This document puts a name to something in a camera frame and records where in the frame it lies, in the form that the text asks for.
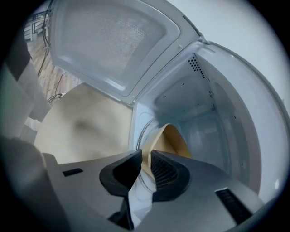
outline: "gray plastic surface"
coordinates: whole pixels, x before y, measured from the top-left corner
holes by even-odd
[[[82,173],[67,176],[65,181],[71,186],[72,191],[76,191],[87,205],[103,217],[108,218],[120,210],[123,198],[110,195],[101,184],[99,174],[105,166],[129,154],[130,152],[125,152],[101,159],[60,164],[59,169],[62,172],[76,168],[82,169]]]
[[[191,183],[174,201],[153,203],[151,211],[136,231],[223,232],[231,229],[236,223],[215,194],[216,190],[224,188],[229,188],[251,213],[263,206],[252,190],[216,166],[160,153],[185,165],[190,171]]]
[[[1,144],[2,162],[13,192],[48,230],[126,231],[83,200],[53,155],[41,154],[33,145],[18,139],[1,138]]]

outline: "dryer door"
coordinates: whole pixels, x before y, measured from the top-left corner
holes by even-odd
[[[52,61],[126,103],[199,35],[166,1],[59,0],[51,24]]]

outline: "black grille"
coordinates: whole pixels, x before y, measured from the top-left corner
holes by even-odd
[[[151,158],[151,171],[155,178],[156,189],[161,190],[176,180],[177,172],[171,164],[165,162],[160,157],[153,155]]]
[[[228,188],[215,193],[237,224],[241,224],[252,215]]]

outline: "wooden floor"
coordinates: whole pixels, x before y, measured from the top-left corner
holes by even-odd
[[[35,41],[27,41],[27,46],[32,57],[33,64],[36,68],[36,71],[38,72],[45,55],[45,46],[42,34],[39,34],[37,40]],[[43,88],[47,99],[54,95],[62,73],[62,69],[52,64],[49,53],[45,59],[42,72],[39,76],[39,83]],[[69,73],[64,72],[56,93],[67,93],[72,88],[81,83],[81,80],[77,79]]]

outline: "electrical cable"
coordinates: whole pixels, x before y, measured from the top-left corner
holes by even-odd
[[[40,69],[38,71],[38,77],[41,74],[41,71],[42,71],[42,68],[43,68],[45,59],[46,59],[46,57],[49,54],[49,50],[48,49],[50,48],[50,42],[48,41],[48,39],[45,36],[45,20],[46,20],[46,16],[47,16],[48,12],[50,11],[50,8],[52,6],[52,3],[53,3],[53,0],[50,1],[49,5],[47,7],[47,10],[46,10],[46,12],[44,14],[44,20],[43,20],[43,25],[42,25],[42,38],[43,38],[43,42],[44,42],[45,54],[44,54],[44,58],[43,58],[43,61],[41,63]]]
[[[61,77],[60,77],[60,79],[59,79],[58,85],[56,86],[56,89],[55,89],[55,91],[54,91],[54,96],[51,96],[51,97],[48,99],[48,102],[49,102],[49,103],[52,103],[52,102],[54,101],[55,98],[59,98],[59,99],[60,99],[60,98],[63,96],[62,93],[58,93],[58,94],[56,94],[56,91],[57,91],[57,89],[58,89],[59,83],[60,83],[60,81],[62,80],[62,78],[63,78],[63,73],[62,73],[62,75],[61,75]]]

